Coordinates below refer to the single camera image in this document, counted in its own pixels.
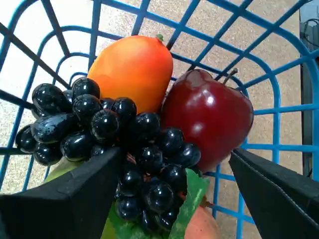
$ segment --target wire basket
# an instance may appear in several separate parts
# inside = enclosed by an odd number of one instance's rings
[[[2,70],[4,61],[6,59],[9,47],[11,44],[15,45],[21,51],[23,51],[30,59],[32,59],[33,67],[30,72],[30,75],[27,80],[27,84],[25,86],[23,95],[21,98],[7,93],[3,90],[0,90],[0,98],[4,101],[8,101],[12,104],[18,106],[18,110],[16,112],[13,128],[9,140],[7,142],[6,147],[0,147],[0,153],[3,156],[3,161],[0,169],[0,189],[3,184],[3,180],[5,178],[7,166],[10,160],[11,155],[19,155],[22,154],[21,151],[14,148],[14,138],[18,131],[19,124],[21,122],[22,114],[24,109],[30,110],[33,108],[33,105],[27,101],[28,95],[30,93],[32,83],[34,81],[34,77],[37,71],[38,66],[40,66],[44,71],[46,71],[49,75],[53,77],[53,84],[59,82],[66,88],[70,88],[72,80],[79,75],[86,75],[86,69],[83,69],[83,72],[75,72],[68,81],[63,80],[59,75],[59,70],[62,64],[70,57],[80,56],[88,58],[88,69],[92,65],[93,61],[96,58],[96,46],[97,46],[97,39],[98,37],[108,38],[111,40],[118,40],[121,39],[122,36],[103,32],[99,30],[99,22],[100,22],[100,15],[101,15],[101,5],[108,5],[122,11],[126,11],[132,14],[135,14],[136,20],[133,25],[133,30],[131,35],[137,35],[140,32],[142,23],[145,19],[150,19],[152,21],[156,21],[161,23],[165,26],[173,28],[173,34],[171,35],[167,48],[169,50],[172,49],[173,45],[179,38],[181,33],[187,33],[193,37],[201,39],[207,42],[204,50],[196,57],[195,60],[191,60],[187,57],[182,55],[172,53],[172,56],[175,60],[190,64],[189,70],[194,69],[195,67],[202,68],[207,70],[211,73],[216,74],[216,80],[221,79],[222,77],[227,76],[229,70],[231,70],[239,61],[244,58],[247,58],[253,62],[255,62],[258,66],[260,66],[264,70],[264,74],[256,79],[251,79],[247,83],[242,83],[240,79],[236,76],[232,76],[231,80],[237,84],[239,90],[241,90],[246,96],[249,96],[247,89],[252,87],[258,83],[261,83],[265,80],[270,80],[271,87],[274,94],[274,106],[270,109],[262,109],[262,110],[255,110],[254,114],[256,116],[260,115],[272,115],[273,116],[273,142],[271,144],[261,144],[261,143],[248,143],[247,140],[241,145],[244,149],[258,149],[258,150],[271,150],[272,152],[272,160],[275,163],[280,162],[279,153],[280,151],[297,151],[302,152],[303,154],[310,153],[312,155],[312,177],[314,180],[319,181],[319,71],[315,62],[315,58],[319,56],[319,49],[310,52],[305,45],[292,33],[289,31],[281,28],[281,25],[291,17],[298,9],[308,2],[308,0],[299,0],[292,8],[290,8],[283,16],[281,16],[276,22],[271,23],[258,15],[246,10],[249,4],[253,0],[244,0],[240,5],[236,5],[231,3],[228,0],[208,0],[212,4],[217,5],[229,12],[231,12],[230,18],[225,21],[220,28],[220,30],[215,34],[215,36],[210,36],[205,33],[199,32],[191,27],[188,27],[186,24],[191,18],[192,14],[198,7],[200,0],[192,0],[191,3],[188,5],[188,8],[184,15],[182,16],[180,22],[176,22],[173,20],[169,20],[165,17],[152,13],[148,11],[149,5],[151,0],[142,0],[140,7],[135,7],[132,5],[128,5],[119,1],[115,0],[94,0],[93,1],[93,13],[92,13],[92,25],[91,28],[85,28],[83,26],[76,26],[76,25],[66,25],[60,26],[58,19],[55,15],[53,10],[52,4],[50,0],[41,0],[41,3],[45,9],[47,17],[53,27],[53,31],[48,33],[42,40],[37,53],[34,53],[29,47],[27,47],[20,39],[18,39],[15,34],[14,30],[17,26],[17,23],[24,13],[24,11],[37,2],[37,0],[24,0],[20,3],[17,7],[16,11],[14,12],[11,21],[9,22],[8,27],[4,26],[0,22],[0,33],[4,36],[3,42],[0,49],[0,72]],[[236,48],[224,41],[221,40],[222,36],[226,33],[226,31],[232,26],[232,24],[239,18],[244,18],[247,21],[250,21],[262,28],[265,29],[265,32],[261,34],[251,45],[249,45],[245,50]],[[65,40],[65,33],[68,31],[80,31],[90,34],[90,47],[88,53],[83,52],[70,52],[69,46]],[[263,61],[261,58],[253,55],[251,52],[255,49],[262,41],[264,41],[270,34],[276,34],[281,36],[282,38],[289,41],[299,52],[300,58],[289,62],[281,67],[276,69],[271,69],[271,67]],[[46,62],[41,59],[42,52],[44,47],[46,46],[47,42],[56,36],[58,43],[63,51],[63,58],[58,62],[56,69],[52,69]],[[229,52],[236,54],[235,60],[233,60],[227,67],[224,69],[215,69],[208,65],[201,63],[202,59],[206,56],[206,54],[211,50],[213,46],[221,47]],[[277,75],[287,71],[298,65],[303,65],[307,68],[309,75],[311,77],[312,83],[312,102],[311,104],[302,104],[302,105],[295,105],[295,106],[281,106],[281,94],[280,88],[277,81]],[[280,143],[280,125],[281,125],[281,113],[288,113],[288,112],[311,112],[311,141],[312,144],[308,145],[290,145],[290,144],[281,144]],[[32,167],[33,167],[33,156],[30,157],[29,165],[24,181],[24,185],[22,191],[27,189]],[[47,168],[45,171],[44,178],[47,177],[49,173],[50,167]],[[235,181],[234,176],[227,175],[221,173],[221,167],[218,165],[216,167],[215,172],[208,172],[206,175],[215,177],[215,186],[214,186],[214,194],[213,194],[213,203],[215,204],[212,207],[213,216],[216,217],[217,212],[222,212],[237,219],[237,229],[236,229],[236,238],[242,238],[243,232],[243,222],[254,223],[251,217],[244,214],[244,200],[239,193],[239,201],[238,201],[238,210],[233,211],[231,209],[225,208],[221,206],[218,202],[218,192],[219,192],[219,180],[230,180]]]

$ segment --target fake fruit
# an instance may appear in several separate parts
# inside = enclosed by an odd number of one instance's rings
[[[128,130],[135,141],[147,142],[158,135],[160,118],[155,113],[141,113],[130,123]]]
[[[93,95],[81,95],[74,100],[72,109],[82,125],[89,125],[93,115],[102,109],[102,105]]]
[[[138,218],[142,212],[141,204],[135,197],[123,197],[115,203],[117,215],[127,221],[133,221]]]
[[[157,175],[164,167],[163,154],[154,145],[144,147],[136,157],[136,163],[145,173]]]
[[[218,225],[206,209],[198,207],[187,225],[184,239],[220,239]]]
[[[58,144],[37,143],[33,153],[35,161],[43,166],[51,166],[60,161],[62,154]]]
[[[39,118],[31,125],[34,139],[40,143],[56,143],[77,127],[74,114],[59,114]]]
[[[168,127],[164,129],[156,139],[156,145],[164,156],[176,153],[182,146],[183,132],[179,128]]]
[[[36,141],[32,136],[30,125],[26,125],[16,134],[15,144],[18,149],[25,153],[33,153]]]
[[[121,127],[125,126],[136,116],[136,105],[134,101],[126,97],[117,98],[112,104],[111,110],[118,114]]]
[[[70,104],[72,104],[72,90],[65,90],[65,91],[63,91],[63,94],[64,94],[65,98],[68,100],[68,102],[70,102]]]
[[[119,127],[119,118],[117,114],[111,110],[98,111],[90,123],[91,134],[94,139],[101,144],[113,143]]]
[[[203,173],[197,165],[194,165],[194,166],[190,167],[189,169],[193,170],[200,178],[203,177]]]
[[[136,195],[141,189],[143,179],[143,173],[135,164],[124,166],[124,172],[120,178],[121,194],[127,197]]]
[[[103,99],[101,99],[102,107],[105,110],[106,109],[110,110],[112,105],[113,105],[113,103],[114,103],[114,100],[111,99],[111,98],[103,98]]]
[[[159,178],[168,183],[176,193],[187,191],[186,170],[179,165],[167,165],[161,171]]]
[[[195,144],[184,143],[176,154],[167,159],[167,162],[189,168],[199,162],[200,155],[200,150]]]
[[[144,190],[143,193],[142,197],[147,208],[158,214],[167,211],[174,201],[171,187],[162,181],[150,185],[148,190]]]
[[[81,95],[93,95],[100,98],[100,88],[98,84],[87,77],[77,79],[72,85],[72,100]]]
[[[107,149],[107,147],[101,146],[99,144],[94,145],[91,149],[91,158],[103,154]]]
[[[162,127],[179,127],[185,141],[201,151],[198,167],[206,172],[238,147],[253,124],[253,107],[240,91],[213,80],[203,70],[182,75],[164,102]]]
[[[63,92],[52,84],[38,85],[33,90],[32,101],[39,110],[47,115],[71,112],[71,104]]]
[[[135,102],[138,113],[157,112],[172,70],[172,56],[165,45],[158,38],[137,35],[105,48],[88,78],[99,85],[101,98],[126,96]]]
[[[147,211],[143,210],[139,218],[139,223],[146,233],[154,233],[158,230],[158,226],[154,221],[154,217]]]
[[[179,207],[172,207],[164,213],[155,215],[155,221],[161,229],[170,232],[178,213]]]
[[[39,110],[37,107],[34,107],[31,110],[31,113],[33,115],[33,117],[35,117],[36,119],[40,118],[40,117],[44,117],[44,116],[48,116],[48,114],[45,114],[44,112],[42,112],[41,110]]]
[[[66,136],[60,144],[63,156],[71,162],[82,161],[90,157],[94,140],[90,132],[84,130]]]

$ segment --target apple stem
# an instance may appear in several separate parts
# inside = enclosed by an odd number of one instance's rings
[[[230,77],[232,77],[233,75],[235,75],[236,73],[238,73],[238,69],[234,68],[229,75],[225,78],[223,85],[226,85],[227,81],[229,80]]]

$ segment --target mango stem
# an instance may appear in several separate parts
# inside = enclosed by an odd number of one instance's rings
[[[164,41],[164,37],[163,37],[162,34],[157,34],[157,35],[156,35],[156,38],[157,38],[158,40],[160,40],[161,42]]]

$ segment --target orange mango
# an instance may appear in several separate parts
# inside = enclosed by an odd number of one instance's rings
[[[99,85],[101,98],[129,97],[138,113],[157,112],[172,71],[172,56],[160,39],[129,36],[105,48],[88,77]]]

